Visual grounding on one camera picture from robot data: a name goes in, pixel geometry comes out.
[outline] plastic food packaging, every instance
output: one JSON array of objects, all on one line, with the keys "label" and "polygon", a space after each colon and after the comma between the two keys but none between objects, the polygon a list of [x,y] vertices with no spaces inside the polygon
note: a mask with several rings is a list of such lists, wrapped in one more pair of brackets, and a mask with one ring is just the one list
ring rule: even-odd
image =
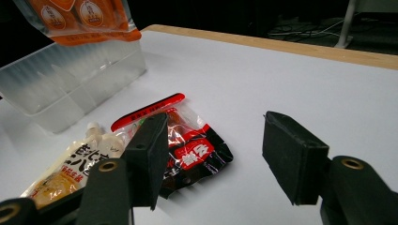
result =
[{"label": "plastic food packaging", "polygon": [[127,0],[14,0],[24,17],[61,45],[141,38]]},{"label": "plastic food packaging", "polygon": [[166,199],[176,190],[218,173],[233,160],[223,139],[184,104],[184,98],[183,94],[175,94],[129,113],[111,126],[128,143],[148,116],[168,114],[169,160],[160,192]]},{"label": "plastic food packaging", "polygon": [[53,203],[83,188],[95,163],[120,158],[124,152],[123,140],[114,133],[104,134],[98,123],[90,123],[85,135],[85,139],[73,142],[22,197],[33,199],[37,208]]}]

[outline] dark floor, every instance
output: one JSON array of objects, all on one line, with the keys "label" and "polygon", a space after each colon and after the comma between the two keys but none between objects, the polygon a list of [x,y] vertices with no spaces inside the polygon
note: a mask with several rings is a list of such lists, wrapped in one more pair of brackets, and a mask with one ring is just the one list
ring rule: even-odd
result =
[{"label": "dark floor", "polygon": [[[328,18],[319,24],[301,22],[299,18],[280,18],[268,32],[268,38],[334,47],[344,18]],[[357,13],[347,49],[398,55],[398,16],[396,14]]]}]

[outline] plastic container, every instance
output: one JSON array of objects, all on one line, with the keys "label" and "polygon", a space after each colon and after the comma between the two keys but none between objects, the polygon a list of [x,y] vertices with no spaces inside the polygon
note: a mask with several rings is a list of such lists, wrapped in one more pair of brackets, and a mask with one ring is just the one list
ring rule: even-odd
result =
[{"label": "plastic container", "polygon": [[54,43],[1,67],[0,95],[45,130],[58,133],[144,71],[139,41]]}]

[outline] black object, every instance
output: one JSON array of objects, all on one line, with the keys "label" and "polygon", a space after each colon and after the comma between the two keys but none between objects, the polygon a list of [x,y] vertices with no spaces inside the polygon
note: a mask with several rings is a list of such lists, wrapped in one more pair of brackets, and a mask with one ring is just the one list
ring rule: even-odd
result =
[{"label": "black object", "polygon": [[132,207],[156,206],[168,159],[167,114],[148,117],[121,158],[96,163],[86,187],[40,210],[28,198],[0,203],[0,225],[133,224]]},{"label": "black object", "polygon": [[296,205],[323,199],[324,224],[398,224],[398,195],[365,161],[339,156],[291,117],[267,112],[263,157]]}]

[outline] wooden table edge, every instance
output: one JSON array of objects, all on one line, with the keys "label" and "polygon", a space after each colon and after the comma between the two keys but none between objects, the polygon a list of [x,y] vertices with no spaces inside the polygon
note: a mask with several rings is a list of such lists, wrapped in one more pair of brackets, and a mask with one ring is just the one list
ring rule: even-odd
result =
[{"label": "wooden table edge", "polygon": [[160,24],[149,25],[142,30],[142,32],[144,31],[156,31],[186,37],[211,39],[285,53],[295,53],[346,63],[398,70],[398,55],[337,49],[324,46],[293,43],[260,37],[247,37],[241,35],[225,34],[220,32]]}]

